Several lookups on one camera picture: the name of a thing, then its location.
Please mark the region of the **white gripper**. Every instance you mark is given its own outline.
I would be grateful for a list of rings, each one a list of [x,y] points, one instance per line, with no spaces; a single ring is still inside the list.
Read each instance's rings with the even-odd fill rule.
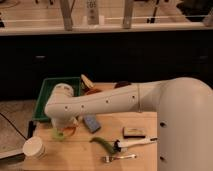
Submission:
[[[78,125],[78,121],[75,117],[68,118],[52,118],[52,125],[57,130],[63,130],[68,127],[76,127]]]

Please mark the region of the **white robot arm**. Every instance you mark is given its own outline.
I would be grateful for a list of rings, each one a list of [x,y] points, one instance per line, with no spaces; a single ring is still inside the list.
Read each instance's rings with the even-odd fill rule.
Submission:
[[[155,112],[157,171],[213,171],[213,88],[190,77],[148,83],[74,97],[57,85],[45,105],[55,128],[87,114]]]

